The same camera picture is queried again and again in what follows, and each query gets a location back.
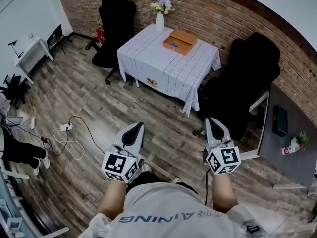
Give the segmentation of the person's right forearm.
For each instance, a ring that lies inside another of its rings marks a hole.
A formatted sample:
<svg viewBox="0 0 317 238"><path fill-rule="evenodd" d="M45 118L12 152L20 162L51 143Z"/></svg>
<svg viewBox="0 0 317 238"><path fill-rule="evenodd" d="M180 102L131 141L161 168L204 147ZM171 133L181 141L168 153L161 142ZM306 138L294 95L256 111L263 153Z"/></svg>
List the person's right forearm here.
<svg viewBox="0 0 317 238"><path fill-rule="evenodd" d="M238 200L228 174L213 176L212 203L213 209L222 213L227 213L234 206L238 205Z"/></svg>

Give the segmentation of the person's black trousers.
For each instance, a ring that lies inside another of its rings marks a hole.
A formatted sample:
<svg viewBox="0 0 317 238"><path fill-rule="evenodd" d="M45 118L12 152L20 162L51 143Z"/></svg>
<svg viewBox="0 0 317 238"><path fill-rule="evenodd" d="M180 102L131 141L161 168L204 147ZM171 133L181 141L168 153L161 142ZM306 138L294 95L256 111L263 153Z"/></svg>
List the person's black trousers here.
<svg viewBox="0 0 317 238"><path fill-rule="evenodd" d="M128 186L126 194L129 196L141 195L181 195L190 196L198 195L198 193L184 182L170 183L153 173L140 173Z"/></svg>

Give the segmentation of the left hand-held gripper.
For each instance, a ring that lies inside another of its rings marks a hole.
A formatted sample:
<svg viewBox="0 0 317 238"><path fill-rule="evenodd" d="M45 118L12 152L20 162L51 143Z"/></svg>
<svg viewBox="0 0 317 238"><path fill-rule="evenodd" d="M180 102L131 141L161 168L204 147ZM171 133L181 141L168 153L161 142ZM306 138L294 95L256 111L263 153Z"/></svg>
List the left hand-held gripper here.
<svg viewBox="0 0 317 238"><path fill-rule="evenodd" d="M138 122L120 130L109 151L105 152L102 172L109 179L129 183L139 169L145 125Z"/></svg>

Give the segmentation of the orange wooden box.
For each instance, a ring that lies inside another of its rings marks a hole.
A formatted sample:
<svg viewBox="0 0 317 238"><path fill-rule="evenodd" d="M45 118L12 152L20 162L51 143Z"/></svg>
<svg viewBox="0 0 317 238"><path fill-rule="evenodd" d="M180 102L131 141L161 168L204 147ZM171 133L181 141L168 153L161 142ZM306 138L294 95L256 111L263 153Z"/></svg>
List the orange wooden box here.
<svg viewBox="0 0 317 238"><path fill-rule="evenodd" d="M187 55L196 45L198 38L188 32L182 30L173 30L170 35L163 41L163 46L182 55ZM178 47L172 46L170 43L175 42Z"/></svg>

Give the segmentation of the tall black office chair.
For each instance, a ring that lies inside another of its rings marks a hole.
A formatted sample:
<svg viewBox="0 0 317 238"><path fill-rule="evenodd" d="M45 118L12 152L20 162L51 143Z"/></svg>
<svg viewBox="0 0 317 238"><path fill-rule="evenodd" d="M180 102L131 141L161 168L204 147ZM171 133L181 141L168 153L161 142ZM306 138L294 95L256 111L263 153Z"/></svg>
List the tall black office chair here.
<svg viewBox="0 0 317 238"><path fill-rule="evenodd" d="M105 84L119 70L117 50L134 37L136 5L131 0L102 0L99 14L103 24L105 42L99 47L98 38L89 41L85 49L94 47L97 51L92 64L101 68L110 68Z"/></svg>

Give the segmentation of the black desk lamp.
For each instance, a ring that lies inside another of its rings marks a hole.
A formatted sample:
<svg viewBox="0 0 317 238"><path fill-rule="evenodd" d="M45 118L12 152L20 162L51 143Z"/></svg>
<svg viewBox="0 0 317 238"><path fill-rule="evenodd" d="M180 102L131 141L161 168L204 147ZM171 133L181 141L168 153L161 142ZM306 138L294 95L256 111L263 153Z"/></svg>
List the black desk lamp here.
<svg viewBox="0 0 317 238"><path fill-rule="evenodd" d="M12 49L13 49L13 51L15 52L15 54L17 55L17 57L18 57L18 58L21 58L22 55L24 54L24 52L18 53L18 52L15 50L14 46L15 46L16 43L17 43L17 40L8 43L8 45L12 47Z"/></svg>

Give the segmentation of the small green plant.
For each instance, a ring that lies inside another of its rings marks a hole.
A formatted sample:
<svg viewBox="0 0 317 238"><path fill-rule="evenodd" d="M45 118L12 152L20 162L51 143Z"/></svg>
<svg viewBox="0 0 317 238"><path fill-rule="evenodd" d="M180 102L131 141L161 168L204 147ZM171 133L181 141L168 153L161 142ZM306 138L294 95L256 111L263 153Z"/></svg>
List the small green plant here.
<svg viewBox="0 0 317 238"><path fill-rule="evenodd" d="M296 137L296 142L300 146L300 148L305 149L306 144L308 142L308 137L306 135L306 132L300 132L300 134Z"/></svg>

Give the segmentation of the white vase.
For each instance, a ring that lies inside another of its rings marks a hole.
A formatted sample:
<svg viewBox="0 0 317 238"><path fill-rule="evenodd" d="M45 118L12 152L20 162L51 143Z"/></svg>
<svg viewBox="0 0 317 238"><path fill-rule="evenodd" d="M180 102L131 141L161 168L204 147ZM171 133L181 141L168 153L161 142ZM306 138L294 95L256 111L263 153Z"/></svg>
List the white vase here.
<svg viewBox="0 0 317 238"><path fill-rule="evenodd" d="M156 15L156 30L162 31L164 29L164 15L159 12Z"/></svg>

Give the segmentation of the white bottle with red label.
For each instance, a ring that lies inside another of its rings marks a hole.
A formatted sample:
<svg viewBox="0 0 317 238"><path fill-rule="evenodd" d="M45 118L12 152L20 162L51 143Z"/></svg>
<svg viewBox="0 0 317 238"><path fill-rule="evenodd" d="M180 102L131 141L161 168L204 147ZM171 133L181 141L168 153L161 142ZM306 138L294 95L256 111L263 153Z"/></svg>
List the white bottle with red label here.
<svg viewBox="0 0 317 238"><path fill-rule="evenodd" d="M283 147L281 149L282 155L289 155L299 151L303 147L303 143L298 143L297 138L293 138L289 146Z"/></svg>

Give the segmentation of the black rectangular box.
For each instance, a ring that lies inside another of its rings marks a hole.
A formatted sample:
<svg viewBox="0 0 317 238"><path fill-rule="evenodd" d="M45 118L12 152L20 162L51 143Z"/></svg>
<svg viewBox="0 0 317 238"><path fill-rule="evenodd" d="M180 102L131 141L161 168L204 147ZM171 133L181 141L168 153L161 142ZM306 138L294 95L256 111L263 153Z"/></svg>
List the black rectangular box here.
<svg viewBox="0 0 317 238"><path fill-rule="evenodd" d="M284 137L288 134L287 110L280 105L273 107L272 132L280 137Z"/></svg>

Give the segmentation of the dark grey desk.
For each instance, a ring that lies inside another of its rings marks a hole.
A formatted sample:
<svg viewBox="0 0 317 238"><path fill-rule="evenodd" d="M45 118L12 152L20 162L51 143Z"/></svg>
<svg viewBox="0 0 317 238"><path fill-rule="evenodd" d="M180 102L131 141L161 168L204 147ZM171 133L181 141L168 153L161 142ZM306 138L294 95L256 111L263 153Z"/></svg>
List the dark grey desk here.
<svg viewBox="0 0 317 238"><path fill-rule="evenodd" d="M273 108L281 106L287 111L287 134L280 137L273 133ZM282 148L289 146L293 138L306 133L308 142L304 149L288 155ZM258 155L291 178L300 187L313 186L317 162L317 128L305 113L277 86L271 84L268 92L266 114L259 143Z"/></svg>

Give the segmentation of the purple and yellow flower bouquet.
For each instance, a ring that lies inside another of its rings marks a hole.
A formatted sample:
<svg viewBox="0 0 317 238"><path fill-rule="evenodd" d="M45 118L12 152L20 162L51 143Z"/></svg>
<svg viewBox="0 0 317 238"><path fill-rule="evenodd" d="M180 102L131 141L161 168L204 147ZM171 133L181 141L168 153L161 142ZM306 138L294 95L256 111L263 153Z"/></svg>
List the purple and yellow flower bouquet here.
<svg viewBox="0 0 317 238"><path fill-rule="evenodd" d="M175 11L170 0L157 0L156 2L152 2L150 4L150 8L155 13L161 14L169 14L170 12Z"/></svg>

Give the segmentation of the wide black office chair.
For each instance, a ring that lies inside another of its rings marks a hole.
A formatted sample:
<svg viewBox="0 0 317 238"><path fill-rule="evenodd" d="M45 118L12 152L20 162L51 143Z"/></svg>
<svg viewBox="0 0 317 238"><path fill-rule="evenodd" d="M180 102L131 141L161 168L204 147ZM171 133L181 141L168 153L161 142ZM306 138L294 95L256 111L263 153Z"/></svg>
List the wide black office chair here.
<svg viewBox="0 0 317 238"><path fill-rule="evenodd" d="M235 39L226 68L198 93L200 119L223 123L240 140L249 122L250 105L280 75L280 50L268 37L254 32L247 40Z"/></svg>

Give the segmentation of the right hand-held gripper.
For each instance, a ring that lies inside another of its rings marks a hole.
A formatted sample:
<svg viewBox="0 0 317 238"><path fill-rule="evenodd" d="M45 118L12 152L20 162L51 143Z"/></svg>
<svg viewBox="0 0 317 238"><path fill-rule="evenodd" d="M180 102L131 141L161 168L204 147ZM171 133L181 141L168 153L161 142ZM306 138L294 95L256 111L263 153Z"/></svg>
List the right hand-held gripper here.
<svg viewBox="0 0 317 238"><path fill-rule="evenodd" d="M240 164L239 148L234 145L229 130L217 119L204 120L206 148L203 161L215 175L233 172Z"/></svg>

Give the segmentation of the small black chair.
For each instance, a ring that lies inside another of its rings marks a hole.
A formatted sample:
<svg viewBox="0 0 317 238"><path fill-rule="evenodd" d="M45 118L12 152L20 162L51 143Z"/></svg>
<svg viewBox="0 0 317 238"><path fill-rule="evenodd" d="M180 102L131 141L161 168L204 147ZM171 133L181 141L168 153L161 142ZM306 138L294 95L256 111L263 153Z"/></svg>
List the small black chair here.
<svg viewBox="0 0 317 238"><path fill-rule="evenodd" d="M69 42L72 43L72 40L70 39L70 37L65 36L63 34L62 26L60 24L59 26L57 26L57 28L53 31L53 33L47 39L48 50L50 51L54 45L58 45L65 53L65 50L61 44L63 38L67 39Z"/></svg>

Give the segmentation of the white desk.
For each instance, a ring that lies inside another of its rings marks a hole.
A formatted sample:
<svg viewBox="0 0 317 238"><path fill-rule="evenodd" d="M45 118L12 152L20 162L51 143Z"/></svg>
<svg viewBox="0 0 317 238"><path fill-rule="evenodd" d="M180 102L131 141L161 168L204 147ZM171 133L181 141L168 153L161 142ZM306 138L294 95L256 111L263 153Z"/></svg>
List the white desk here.
<svg viewBox="0 0 317 238"><path fill-rule="evenodd" d="M44 41L38 36L33 36L27 40L23 54L14 59L15 67L21 71L31 85L34 85L34 82L30 78L30 72L43 57L49 57L51 61L54 61Z"/></svg>

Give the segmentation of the table with white checked cloth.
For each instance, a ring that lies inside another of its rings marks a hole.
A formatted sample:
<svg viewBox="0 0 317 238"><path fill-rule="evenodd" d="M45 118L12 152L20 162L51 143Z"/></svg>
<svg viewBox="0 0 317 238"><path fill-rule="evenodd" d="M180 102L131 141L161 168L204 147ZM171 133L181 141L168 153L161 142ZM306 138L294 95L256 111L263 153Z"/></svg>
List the table with white checked cloth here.
<svg viewBox="0 0 317 238"><path fill-rule="evenodd" d="M187 54L165 48L163 41L174 29L157 31L151 24L117 50L122 78L132 76L168 96L184 101L183 113L200 109L198 88L209 71L221 68L216 46L198 39Z"/></svg>

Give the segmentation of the black chair base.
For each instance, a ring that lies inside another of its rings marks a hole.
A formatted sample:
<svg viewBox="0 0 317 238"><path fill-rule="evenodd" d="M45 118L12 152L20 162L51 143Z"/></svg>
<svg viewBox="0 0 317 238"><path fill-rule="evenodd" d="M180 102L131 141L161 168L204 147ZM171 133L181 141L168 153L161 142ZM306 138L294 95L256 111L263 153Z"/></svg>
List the black chair base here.
<svg viewBox="0 0 317 238"><path fill-rule="evenodd" d="M20 82L21 76L16 76L15 74L8 81L8 75L4 80L4 84L7 87L0 86L0 92L4 94L7 100L10 101L10 104L18 109L18 101L20 100L22 104L25 104L24 93L26 93L30 86L27 84L27 79L25 78L22 82Z"/></svg>

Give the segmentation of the person's left forearm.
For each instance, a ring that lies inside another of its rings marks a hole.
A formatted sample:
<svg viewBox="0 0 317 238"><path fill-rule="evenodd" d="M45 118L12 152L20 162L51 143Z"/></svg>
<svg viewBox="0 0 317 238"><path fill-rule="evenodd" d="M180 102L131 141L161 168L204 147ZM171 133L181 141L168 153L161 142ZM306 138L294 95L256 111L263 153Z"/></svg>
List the person's left forearm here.
<svg viewBox="0 0 317 238"><path fill-rule="evenodd" d="M97 208L97 214L102 213L110 219L115 219L123 212L127 184L112 180Z"/></svg>

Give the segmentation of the person's white printed shirt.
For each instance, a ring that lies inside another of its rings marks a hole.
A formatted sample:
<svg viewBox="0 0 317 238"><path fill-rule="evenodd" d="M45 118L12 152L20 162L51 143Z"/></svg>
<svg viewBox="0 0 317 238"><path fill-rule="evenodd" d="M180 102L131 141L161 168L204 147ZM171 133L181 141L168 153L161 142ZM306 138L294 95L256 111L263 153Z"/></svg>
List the person's white printed shirt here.
<svg viewBox="0 0 317 238"><path fill-rule="evenodd" d="M198 195L126 196L114 220L97 214L78 238L267 238L244 205L227 213L204 205Z"/></svg>

